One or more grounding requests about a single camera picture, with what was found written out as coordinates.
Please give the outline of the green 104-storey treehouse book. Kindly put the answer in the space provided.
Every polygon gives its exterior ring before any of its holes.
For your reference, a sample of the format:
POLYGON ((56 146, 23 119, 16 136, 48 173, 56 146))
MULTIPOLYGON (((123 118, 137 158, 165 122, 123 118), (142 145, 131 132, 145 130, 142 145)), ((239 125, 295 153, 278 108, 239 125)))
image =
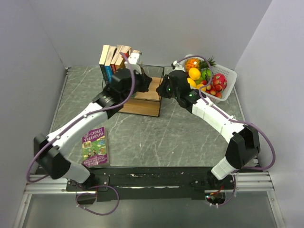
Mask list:
POLYGON ((138 60, 138 64, 142 67, 143 66, 143 61, 142 61, 142 51, 139 50, 133 50, 132 53, 136 53, 139 54, 139 60, 138 60))

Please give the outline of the orange 39-storey treehouse book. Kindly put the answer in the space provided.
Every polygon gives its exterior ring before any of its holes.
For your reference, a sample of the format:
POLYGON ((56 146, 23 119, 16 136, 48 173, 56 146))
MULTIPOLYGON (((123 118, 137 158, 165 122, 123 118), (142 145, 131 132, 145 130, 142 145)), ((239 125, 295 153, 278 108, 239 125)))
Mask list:
POLYGON ((132 52, 132 47, 131 46, 125 46, 123 45, 118 53, 118 58, 115 62, 115 69, 118 70, 120 68, 125 68, 125 59, 120 53, 123 53, 126 57, 129 57, 129 55, 132 52))

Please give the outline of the red 13-storey treehouse book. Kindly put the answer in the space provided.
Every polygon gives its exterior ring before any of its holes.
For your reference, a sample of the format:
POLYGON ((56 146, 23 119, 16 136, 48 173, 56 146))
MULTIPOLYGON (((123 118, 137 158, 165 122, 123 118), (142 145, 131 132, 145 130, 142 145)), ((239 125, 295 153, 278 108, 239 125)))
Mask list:
POLYGON ((117 49, 116 49, 116 52, 112 58, 112 61, 111 61, 111 64, 110 64, 110 67, 111 67, 111 70, 112 70, 112 73, 114 74, 117 69, 120 69, 123 67, 122 65, 122 61, 118 61, 118 59, 120 58, 120 52, 121 50, 123 49, 123 45, 117 45, 117 49))

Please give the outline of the blue comic cover book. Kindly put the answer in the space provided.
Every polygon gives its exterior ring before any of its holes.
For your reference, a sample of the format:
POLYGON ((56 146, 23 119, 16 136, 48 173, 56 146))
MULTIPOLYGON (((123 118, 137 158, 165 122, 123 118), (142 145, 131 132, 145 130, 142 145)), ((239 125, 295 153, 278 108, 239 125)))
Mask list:
POLYGON ((110 46, 109 49, 108 49, 108 53, 107 53, 107 56, 106 56, 106 60, 105 60, 105 70, 106 70, 106 74, 107 74, 107 81, 108 83, 110 83, 112 81, 112 68, 111 68, 111 62, 112 62, 112 59, 115 55, 117 51, 117 46, 110 46))

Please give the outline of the dark grey cover book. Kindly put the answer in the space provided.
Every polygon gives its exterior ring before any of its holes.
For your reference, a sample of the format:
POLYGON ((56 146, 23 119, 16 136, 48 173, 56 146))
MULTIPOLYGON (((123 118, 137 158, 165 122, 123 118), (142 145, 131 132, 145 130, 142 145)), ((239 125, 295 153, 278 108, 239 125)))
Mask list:
POLYGON ((107 53, 108 53, 109 48, 110 48, 110 45, 103 45, 103 49, 102 49, 100 60, 99 60, 99 66, 100 66, 100 69, 102 72, 103 79, 106 84, 109 84, 109 79, 108 79, 108 75, 107 75, 106 68, 105 68, 105 62, 106 62, 107 53))

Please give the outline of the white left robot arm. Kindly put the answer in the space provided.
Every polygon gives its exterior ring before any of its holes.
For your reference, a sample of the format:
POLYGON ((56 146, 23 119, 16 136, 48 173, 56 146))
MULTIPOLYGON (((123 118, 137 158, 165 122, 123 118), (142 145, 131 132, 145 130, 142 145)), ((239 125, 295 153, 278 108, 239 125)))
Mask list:
POLYGON ((65 177, 76 181, 84 191, 92 189, 94 178, 90 170, 68 160, 66 153, 95 126, 122 109, 134 93, 147 92, 151 81, 144 71, 118 69, 111 83, 74 119, 48 136, 39 134, 34 138, 34 161, 54 180, 65 177))

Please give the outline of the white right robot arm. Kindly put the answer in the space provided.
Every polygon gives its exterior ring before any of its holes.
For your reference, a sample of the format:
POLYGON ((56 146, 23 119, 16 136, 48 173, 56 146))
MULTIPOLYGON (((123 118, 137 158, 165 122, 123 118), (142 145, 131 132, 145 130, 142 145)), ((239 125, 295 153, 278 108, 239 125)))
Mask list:
POLYGON ((260 152, 258 131, 219 109, 205 94, 202 87, 195 89, 187 81, 186 73, 173 70, 164 76, 156 92, 161 97, 174 98, 178 104, 191 114, 212 126, 228 143, 223 159, 212 169, 208 185, 219 189, 224 178, 242 169, 260 152))

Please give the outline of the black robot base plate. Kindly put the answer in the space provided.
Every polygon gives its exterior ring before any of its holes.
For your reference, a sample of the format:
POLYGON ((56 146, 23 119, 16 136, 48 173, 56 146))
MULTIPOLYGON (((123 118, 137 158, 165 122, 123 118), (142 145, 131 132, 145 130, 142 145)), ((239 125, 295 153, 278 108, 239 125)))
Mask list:
POLYGON ((194 199, 204 200, 208 190, 232 190, 231 175, 216 179, 210 167, 108 167, 93 168, 86 185, 69 180, 68 192, 88 191, 97 201, 194 199))

